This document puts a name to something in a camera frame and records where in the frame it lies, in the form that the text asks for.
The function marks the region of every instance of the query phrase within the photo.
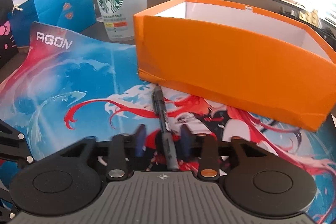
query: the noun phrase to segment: black pen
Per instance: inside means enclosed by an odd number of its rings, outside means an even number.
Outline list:
[[[154,112],[159,116],[160,127],[162,132],[163,152],[167,162],[168,170],[178,170],[179,164],[177,162],[175,144],[171,134],[170,125],[168,122],[167,109],[165,99],[163,97],[162,89],[156,85],[152,94]]]

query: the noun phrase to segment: orange box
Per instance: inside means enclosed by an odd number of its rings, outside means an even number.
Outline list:
[[[139,77],[307,130],[336,103],[336,52],[309,26],[222,0],[134,15]]]

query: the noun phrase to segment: blue gift bag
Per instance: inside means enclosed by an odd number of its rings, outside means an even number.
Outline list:
[[[29,45],[32,22],[81,32],[96,22],[93,0],[28,0],[8,14],[18,47]]]

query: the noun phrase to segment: circular pad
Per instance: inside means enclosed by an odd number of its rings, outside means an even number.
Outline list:
[[[292,187],[293,181],[284,173],[278,171],[263,171],[254,176],[253,184],[265,193],[281,194]]]
[[[99,175],[75,157],[36,162],[19,172],[9,185],[18,208],[43,216],[78,211],[90,204],[100,189]]]
[[[310,174],[277,156],[244,159],[228,173],[224,189],[249,213],[275,218],[303,213],[316,193]]]
[[[36,189],[44,193],[59,193],[70,187],[72,177],[63,171],[47,171],[33,180]]]

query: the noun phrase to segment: gray desk surface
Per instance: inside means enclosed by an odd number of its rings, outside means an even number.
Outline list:
[[[87,29],[81,32],[81,34],[91,37],[100,41],[105,41],[105,42],[112,42],[109,37],[107,36],[106,30],[104,23],[102,22],[96,22],[95,24],[91,25]],[[135,45],[135,41],[133,39],[127,40],[127,41],[120,41],[117,43],[122,43],[122,44],[129,44],[129,45]]]

